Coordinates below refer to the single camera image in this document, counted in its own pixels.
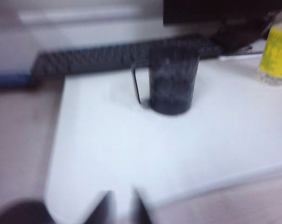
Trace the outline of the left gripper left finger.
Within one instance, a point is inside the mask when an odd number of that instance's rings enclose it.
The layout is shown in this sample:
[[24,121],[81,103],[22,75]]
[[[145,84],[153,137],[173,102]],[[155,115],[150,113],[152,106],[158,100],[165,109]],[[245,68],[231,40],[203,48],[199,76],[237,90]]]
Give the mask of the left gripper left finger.
[[84,223],[113,224],[115,222],[113,199],[113,192],[107,191]]

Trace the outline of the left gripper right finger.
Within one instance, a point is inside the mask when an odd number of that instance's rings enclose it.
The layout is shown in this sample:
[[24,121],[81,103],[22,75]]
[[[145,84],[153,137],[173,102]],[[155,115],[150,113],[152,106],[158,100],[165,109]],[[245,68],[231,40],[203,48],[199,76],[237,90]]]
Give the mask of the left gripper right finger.
[[133,224],[153,224],[152,218],[146,207],[145,201],[137,188],[133,189],[133,210],[132,223]]

